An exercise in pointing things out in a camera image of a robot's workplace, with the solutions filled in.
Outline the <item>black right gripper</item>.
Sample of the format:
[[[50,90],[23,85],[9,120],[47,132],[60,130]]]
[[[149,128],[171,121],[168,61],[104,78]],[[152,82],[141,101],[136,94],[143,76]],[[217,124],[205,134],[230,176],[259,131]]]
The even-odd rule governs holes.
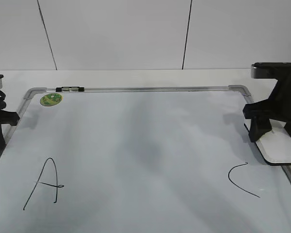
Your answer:
[[[291,138],[291,70],[288,76],[277,80],[267,99],[246,104],[243,114],[246,119],[251,118],[251,142],[257,142],[272,130],[270,119],[286,122],[284,129]]]

